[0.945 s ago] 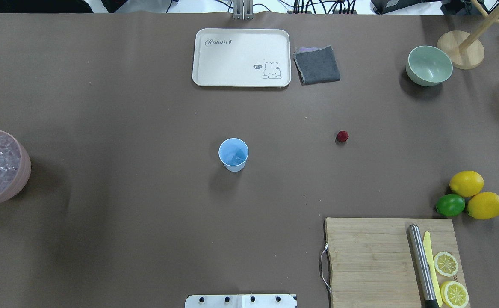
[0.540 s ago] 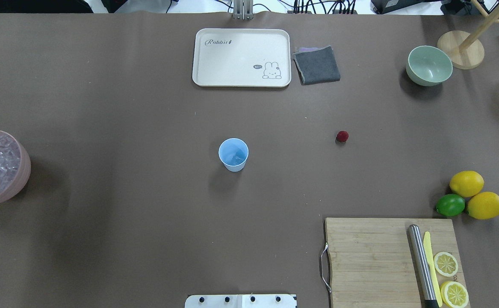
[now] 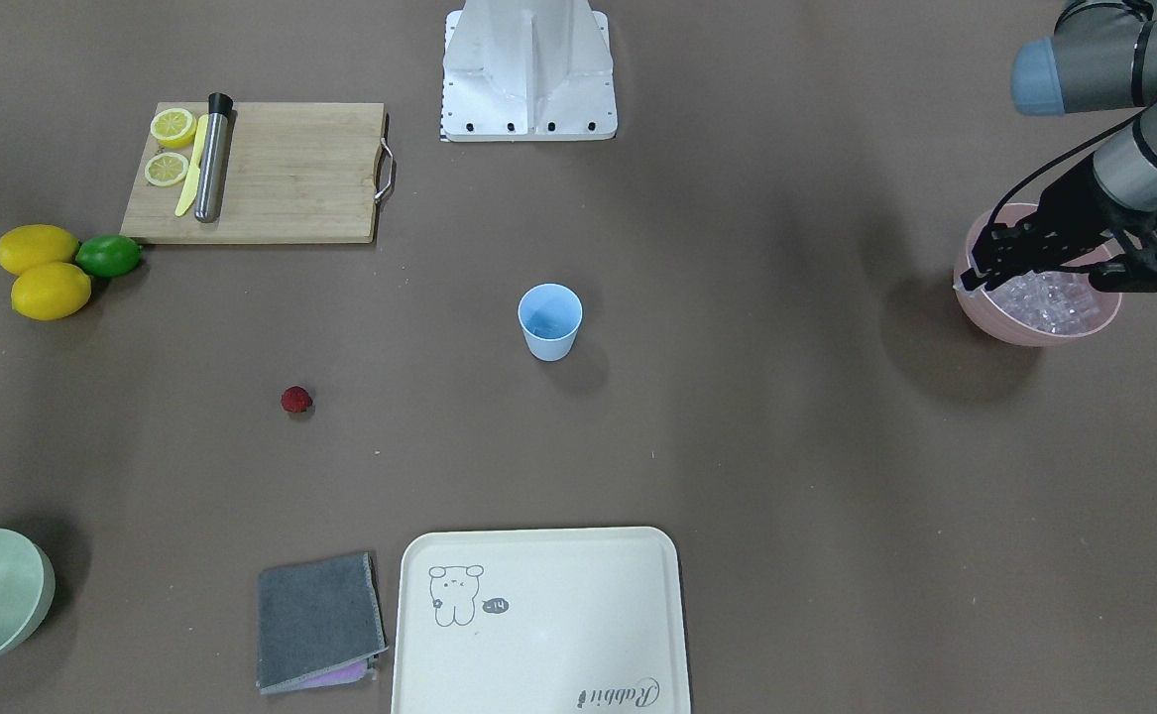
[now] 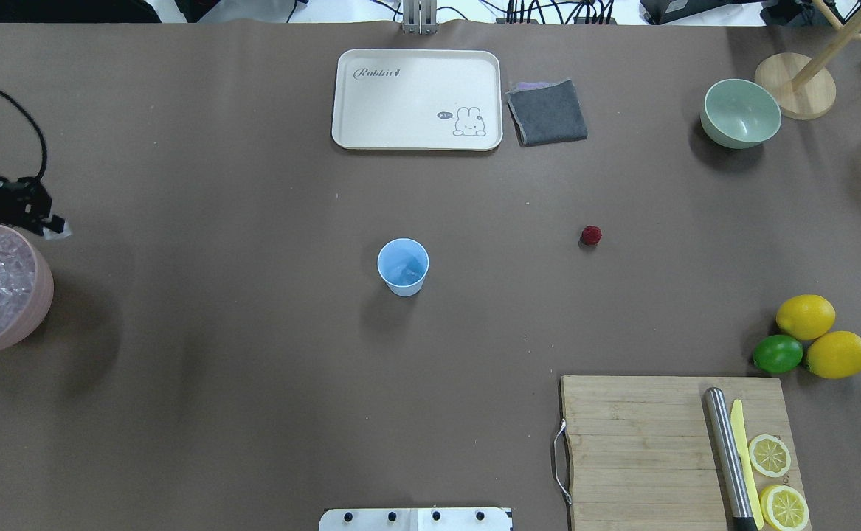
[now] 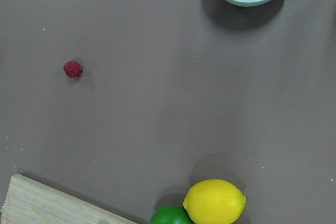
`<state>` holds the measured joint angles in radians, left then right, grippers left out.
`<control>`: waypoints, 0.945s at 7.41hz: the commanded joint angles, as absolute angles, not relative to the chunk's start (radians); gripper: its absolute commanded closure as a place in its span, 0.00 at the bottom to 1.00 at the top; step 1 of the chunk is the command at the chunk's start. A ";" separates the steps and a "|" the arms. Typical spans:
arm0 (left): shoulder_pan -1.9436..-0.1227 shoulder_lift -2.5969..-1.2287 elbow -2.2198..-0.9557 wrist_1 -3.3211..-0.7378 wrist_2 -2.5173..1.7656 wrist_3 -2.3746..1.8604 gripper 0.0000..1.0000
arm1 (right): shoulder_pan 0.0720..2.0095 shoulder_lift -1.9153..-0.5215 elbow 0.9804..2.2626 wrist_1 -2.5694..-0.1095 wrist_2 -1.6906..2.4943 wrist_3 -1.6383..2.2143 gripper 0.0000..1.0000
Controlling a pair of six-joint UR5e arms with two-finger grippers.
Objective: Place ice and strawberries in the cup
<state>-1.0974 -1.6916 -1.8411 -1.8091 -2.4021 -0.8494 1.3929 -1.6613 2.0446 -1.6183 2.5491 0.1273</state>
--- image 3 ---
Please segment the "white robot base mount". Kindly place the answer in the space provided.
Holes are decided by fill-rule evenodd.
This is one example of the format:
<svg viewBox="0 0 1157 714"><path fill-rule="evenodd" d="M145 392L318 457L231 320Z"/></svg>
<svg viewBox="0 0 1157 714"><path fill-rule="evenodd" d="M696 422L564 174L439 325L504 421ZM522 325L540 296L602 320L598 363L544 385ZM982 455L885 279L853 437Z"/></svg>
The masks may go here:
<svg viewBox="0 0 1157 714"><path fill-rule="evenodd" d="M587 1L467 1L445 15L445 142L604 141L618 134L607 15Z"/></svg>

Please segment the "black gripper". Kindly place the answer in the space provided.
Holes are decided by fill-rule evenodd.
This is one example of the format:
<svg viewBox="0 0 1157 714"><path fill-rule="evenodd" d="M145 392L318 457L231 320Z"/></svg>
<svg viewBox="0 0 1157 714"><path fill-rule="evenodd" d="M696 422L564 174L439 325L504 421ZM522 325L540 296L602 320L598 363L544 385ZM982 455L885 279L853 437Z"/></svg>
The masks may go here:
<svg viewBox="0 0 1157 714"><path fill-rule="evenodd" d="M965 243L959 290L996 290L1030 273L1086 273L1101 293L1157 293L1157 209L1110 198L1090 159L1042 191L1034 216L988 220Z"/></svg>

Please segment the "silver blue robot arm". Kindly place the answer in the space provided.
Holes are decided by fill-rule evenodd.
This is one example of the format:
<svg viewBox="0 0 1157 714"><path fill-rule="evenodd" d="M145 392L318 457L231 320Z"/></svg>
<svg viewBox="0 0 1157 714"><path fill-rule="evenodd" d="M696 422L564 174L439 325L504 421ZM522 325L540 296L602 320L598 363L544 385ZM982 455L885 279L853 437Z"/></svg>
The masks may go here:
<svg viewBox="0 0 1157 714"><path fill-rule="evenodd" d="M1089 140L1090 155L1042 190L1036 212L987 221L958 278L961 290L998 290L1027 273L1077 270L1108 241L1120 253L1089 264L1091 288L1157 293L1157 3L1069 1L1051 36L1023 46L1010 96L1020 115L1135 108Z"/></svg>

